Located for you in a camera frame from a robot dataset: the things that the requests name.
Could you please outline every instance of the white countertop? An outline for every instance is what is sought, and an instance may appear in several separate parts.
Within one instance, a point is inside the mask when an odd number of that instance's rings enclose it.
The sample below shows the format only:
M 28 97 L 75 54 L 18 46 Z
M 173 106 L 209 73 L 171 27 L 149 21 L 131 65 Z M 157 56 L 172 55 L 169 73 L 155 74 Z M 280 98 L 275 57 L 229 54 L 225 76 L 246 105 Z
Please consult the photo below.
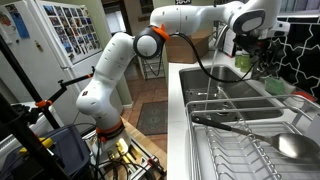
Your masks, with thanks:
M 213 59 L 213 51 L 209 51 L 207 55 L 202 57 L 204 66 L 211 66 Z M 230 67 L 240 77 L 244 75 L 239 68 L 234 66 L 234 58 L 229 58 L 219 52 L 216 58 L 215 65 L 224 65 Z M 199 67 L 198 63 L 182 64 L 169 63 L 169 81 L 168 81 L 168 151 L 167 151 L 167 178 L 168 180 L 189 179 L 188 171 L 188 144 L 187 136 L 187 118 L 183 101 L 183 94 L 180 84 L 179 71 L 181 69 Z M 263 95 L 270 96 L 265 90 L 261 82 L 249 80 L 247 81 L 258 92 Z M 279 118 L 274 118 L 275 121 L 289 121 L 293 119 L 294 113 L 285 110 L 284 115 Z

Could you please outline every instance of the stainless steel sink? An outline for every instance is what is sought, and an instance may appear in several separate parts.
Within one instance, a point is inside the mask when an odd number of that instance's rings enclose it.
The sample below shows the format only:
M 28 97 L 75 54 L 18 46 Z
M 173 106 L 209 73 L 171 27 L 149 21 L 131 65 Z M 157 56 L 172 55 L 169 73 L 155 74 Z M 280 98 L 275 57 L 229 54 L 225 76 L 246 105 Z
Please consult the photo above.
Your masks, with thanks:
M 236 80 L 240 77 L 235 74 L 230 68 L 226 66 L 217 66 L 213 68 L 213 76 L 224 80 Z M 243 97 L 257 97 L 262 96 L 258 91 L 252 88 L 246 82 L 238 83 L 222 83 L 212 80 L 210 83 L 209 93 L 207 94 L 209 77 L 200 68 L 183 69 L 180 71 L 180 81 L 184 96 L 184 103 L 198 100 L 214 99 L 228 99 L 228 98 L 243 98 Z M 262 108 L 273 107 L 274 105 L 269 100 L 255 101 L 254 103 L 249 101 L 241 102 L 223 102 L 223 103 L 211 103 L 205 105 L 194 105 L 189 108 L 189 111 L 194 110 L 223 110 L 233 108 Z M 232 122 L 239 119 L 256 120 L 265 118 L 276 118 L 283 113 L 280 110 L 266 112 L 242 112 L 242 113 L 217 113 L 215 115 L 207 116 L 207 118 L 213 118 L 220 122 Z

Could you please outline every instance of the handle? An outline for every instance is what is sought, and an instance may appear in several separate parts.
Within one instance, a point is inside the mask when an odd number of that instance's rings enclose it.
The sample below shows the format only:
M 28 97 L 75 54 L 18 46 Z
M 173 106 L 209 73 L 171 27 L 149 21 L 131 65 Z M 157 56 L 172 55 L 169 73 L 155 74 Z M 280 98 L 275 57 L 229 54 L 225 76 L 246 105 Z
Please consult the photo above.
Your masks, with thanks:
M 215 128 L 226 130 L 226 131 L 232 131 L 231 126 L 224 125 L 224 124 L 215 122 L 213 120 L 208 120 L 207 118 L 204 118 L 204 117 L 193 116 L 191 119 L 192 119 L 192 122 L 197 123 L 197 124 L 203 124 L 206 126 L 215 127 Z

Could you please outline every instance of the dish rack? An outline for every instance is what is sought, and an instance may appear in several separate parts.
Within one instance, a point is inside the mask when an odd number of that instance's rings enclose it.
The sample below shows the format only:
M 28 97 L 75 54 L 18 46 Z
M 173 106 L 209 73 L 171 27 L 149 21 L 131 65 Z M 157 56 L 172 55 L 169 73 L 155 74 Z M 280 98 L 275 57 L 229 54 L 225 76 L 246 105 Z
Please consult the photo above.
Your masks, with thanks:
M 228 109 L 228 110 L 196 110 L 188 112 L 189 107 L 201 104 L 237 101 L 254 101 L 267 99 L 270 102 L 275 100 L 283 101 L 288 98 L 303 101 L 302 107 L 283 105 L 277 107 Z M 243 136 L 234 132 L 219 130 L 204 125 L 195 124 L 191 121 L 192 116 L 211 117 L 212 113 L 221 112 L 249 112 L 281 110 L 283 113 L 290 113 L 292 119 L 289 121 L 279 120 L 280 118 L 269 120 L 240 119 L 236 122 L 226 124 L 240 128 L 249 132 L 254 132 L 264 136 L 273 136 L 278 133 L 302 134 L 299 124 L 307 126 L 304 128 L 304 135 L 314 139 L 319 143 L 317 135 L 309 135 L 308 126 L 320 124 L 320 106 L 300 96 L 271 96 L 252 97 L 237 99 L 219 99 L 191 101 L 186 105 L 189 125 L 190 140 L 190 179 L 320 179 L 320 156 L 313 159 L 292 159 L 279 153 L 268 143 L 255 139 L 253 135 Z

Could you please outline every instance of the black stand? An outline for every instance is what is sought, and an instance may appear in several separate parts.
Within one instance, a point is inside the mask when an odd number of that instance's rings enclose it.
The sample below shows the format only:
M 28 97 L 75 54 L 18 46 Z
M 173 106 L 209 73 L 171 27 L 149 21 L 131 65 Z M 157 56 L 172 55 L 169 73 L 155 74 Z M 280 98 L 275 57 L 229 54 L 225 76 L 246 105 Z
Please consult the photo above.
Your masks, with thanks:
M 23 85 L 28 90 L 31 97 L 34 99 L 35 102 L 41 102 L 42 98 L 40 97 L 40 94 L 37 92 L 33 84 L 31 83 L 30 79 L 26 75 L 26 73 L 23 71 L 22 67 L 20 66 L 19 62 L 17 61 L 16 57 L 13 55 L 9 47 L 7 46 L 6 42 L 0 35 L 0 49 L 3 53 L 3 55 L 6 57 L 7 61 L 13 68 L 13 70 L 16 72 L 20 80 L 22 81 Z M 53 115 L 50 113 L 49 108 L 46 106 L 41 109 L 53 129 L 59 128 L 59 124 L 53 117 Z
M 9 64 L 12 66 L 32 98 L 35 102 L 41 102 L 43 99 L 40 97 L 39 93 L 31 83 L 28 76 L 23 71 L 19 62 L 5 43 L 4 39 L 0 35 L 0 49 L 4 56 L 6 57 Z M 84 79 L 90 78 L 93 76 L 93 73 L 86 76 L 76 78 L 71 81 L 63 82 L 59 81 L 61 89 L 51 96 L 48 101 L 53 103 L 57 100 L 66 90 L 66 86 L 74 84 L 76 82 L 82 81 Z M 54 129 L 60 128 L 59 124 L 49 111 L 49 106 L 43 106 L 40 110 L 43 112 L 47 120 L 50 122 L 51 126 Z M 8 101 L 0 93 L 0 122 L 4 125 L 7 125 L 11 133 L 18 139 L 18 141 L 28 150 L 28 152 L 33 156 L 38 163 L 46 170 L 48 174 L 51 175 L 54 179 L 67 180 L 70 179 L 69 176 L 64 172 L 58 162 L 49 154 L 47 149 L 42 145 L 39 139 L 34 135 L 34 133 L 29 128 L 26 123 L 27 119 L 23 115 L 19 115 L 8 103 Z
M 27 148 L 28 152 L 54 179 L 69 179 L 60 165 L 53 159 L 51 154 L 42 145 L 39 139 L 34 135 L 24 118 L 11 107 L 8 101 L 0 93 L 0 114 L 2 124 L 6 124 L 11 133 L 19 142 Z

